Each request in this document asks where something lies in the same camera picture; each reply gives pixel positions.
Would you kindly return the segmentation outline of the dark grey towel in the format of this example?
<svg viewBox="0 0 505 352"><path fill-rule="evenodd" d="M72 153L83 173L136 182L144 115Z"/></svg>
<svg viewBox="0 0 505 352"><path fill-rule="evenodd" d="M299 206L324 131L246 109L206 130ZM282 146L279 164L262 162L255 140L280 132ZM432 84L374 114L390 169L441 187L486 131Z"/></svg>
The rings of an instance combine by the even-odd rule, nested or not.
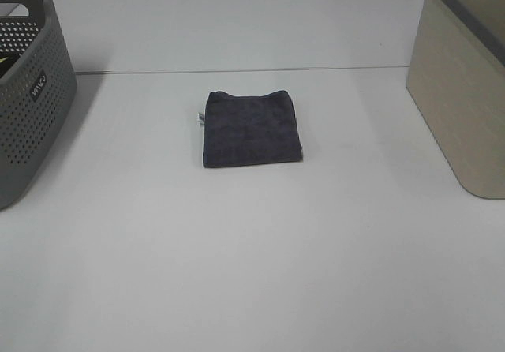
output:
<svg viewBox="0 0 505 352"><path fill-rule="evenodd" d="M204 112L204 167L246 167L302 160L296 113L288 92L234 96L217 91L208 95Z"/></svg>

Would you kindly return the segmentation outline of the beige plastic basket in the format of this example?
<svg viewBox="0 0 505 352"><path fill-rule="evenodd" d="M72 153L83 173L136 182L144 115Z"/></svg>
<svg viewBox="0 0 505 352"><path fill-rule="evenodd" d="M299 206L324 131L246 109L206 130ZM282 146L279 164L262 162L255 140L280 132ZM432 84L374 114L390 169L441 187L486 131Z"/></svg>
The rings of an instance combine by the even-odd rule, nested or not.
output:
<svg viewBox="0 0 505 352"><path fill-rule="evenodd" d="M459 184L504 198L504 0L424 0L406 87Z"/></svg>

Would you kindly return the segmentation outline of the grey perforated plastic basket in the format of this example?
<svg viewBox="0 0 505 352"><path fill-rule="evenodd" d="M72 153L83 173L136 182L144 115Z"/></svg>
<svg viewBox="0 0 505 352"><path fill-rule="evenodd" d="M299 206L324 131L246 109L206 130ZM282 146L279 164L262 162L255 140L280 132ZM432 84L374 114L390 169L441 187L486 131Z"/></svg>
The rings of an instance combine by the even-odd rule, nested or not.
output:
<svg viewBox="0 0 505 352"><path fill-rule="evenodd" d="M77 79L53 0L1 0L25 16L1 18L1 54L20 58L1 77L1 207L31 184L72 106Z"/></svg>

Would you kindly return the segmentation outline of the black and yellow basket item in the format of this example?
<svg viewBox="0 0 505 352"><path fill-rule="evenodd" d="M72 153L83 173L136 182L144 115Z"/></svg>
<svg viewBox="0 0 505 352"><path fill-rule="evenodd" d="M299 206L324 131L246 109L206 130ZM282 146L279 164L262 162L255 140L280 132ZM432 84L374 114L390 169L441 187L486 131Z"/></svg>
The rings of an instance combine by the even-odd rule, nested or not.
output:
<svg viewBox="0 0 505 352"><path fill-rule="evenodd" d="M20 58L19 54L0 55L0 77L4 77Z"/></svg>

